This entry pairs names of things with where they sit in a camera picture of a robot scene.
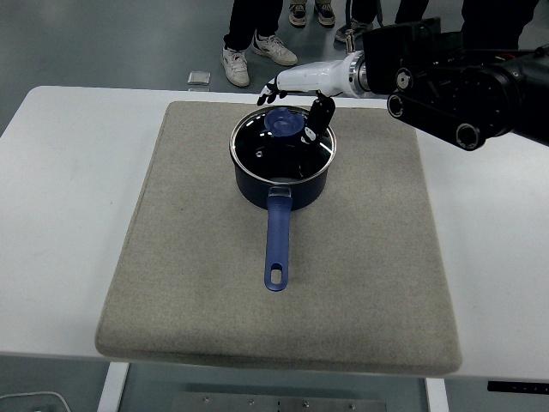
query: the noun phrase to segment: saucepan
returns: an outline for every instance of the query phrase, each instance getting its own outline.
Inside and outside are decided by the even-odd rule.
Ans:
[[[335,155],[326,128],[311,141],[309,111],[271,106],[244,117],[234,128],[230,152],[237,186],[246,199],[268,211],[264,282],[279,292],[288,284],[290,214],[323,191]]]

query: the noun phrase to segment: pan handle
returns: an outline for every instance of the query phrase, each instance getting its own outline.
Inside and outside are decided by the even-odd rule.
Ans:
[[[288,255],[290,248],[290,212],[292,192],[286,187],[271,187],[268,191],[267,251],[265,256],[265,286],[280,292],[288,284]],[[273,277],[280,272],[280,281]]]

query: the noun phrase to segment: pot lid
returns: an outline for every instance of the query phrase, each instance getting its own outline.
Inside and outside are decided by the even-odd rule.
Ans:
[[[335,139],[330,128],[307,143],[308,111],[277,106],[243,118],[231,138],[231,155],[249,175],[273,183],[301,183],[321,174],[332,161]]]

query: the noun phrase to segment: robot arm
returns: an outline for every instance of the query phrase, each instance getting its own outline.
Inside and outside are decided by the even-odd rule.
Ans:
[[[363,34],[364,51],[281,72],[258,104],[316,91],[354,98],[388,95],[391,116],[464,150],[509,131],[549,145],[549,46],[535,51],[465,51],[440,20]]]
[[[356,99],[372,97],[365,78],[362,51],[350,53],[344,60],[304,64],[282,71],[263,88],[260,100],[272,103],[277,94],[317,92],[326,97],[345,94]]]

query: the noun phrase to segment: sneaker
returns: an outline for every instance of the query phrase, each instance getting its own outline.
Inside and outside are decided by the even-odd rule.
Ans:
[[[363,23],[362,21],[351,19],[351,27],[345,25],[338,28],[337,32],[335,32],[335,39],[345,43],[348,34],[352,33],[356,38],[362,33],[369,32],[373,28],[374,25],[372,23]]]
[[[294,66],[298,62],[296,55],[289,51],[274,35],[268,36],[266,39],[259,39],[256,32],[254,41],[251,43],[251,50],[259,56],[271,58],[282,66]]]
[[[318,13],[318,22],[324,27],[335,25],[335,15],[331,4],[318,4],[315,2],[315,11]]]
[[[233,51],[223,47],[221,63],[225,68],[225,75],[229,82],[240,88],[250,84],[248,77],[248,62],[243,51]]]
[[[290,24],[297,28],[305,27],[307,20],[305,19],[304,4],[293,4],[290,6]]]

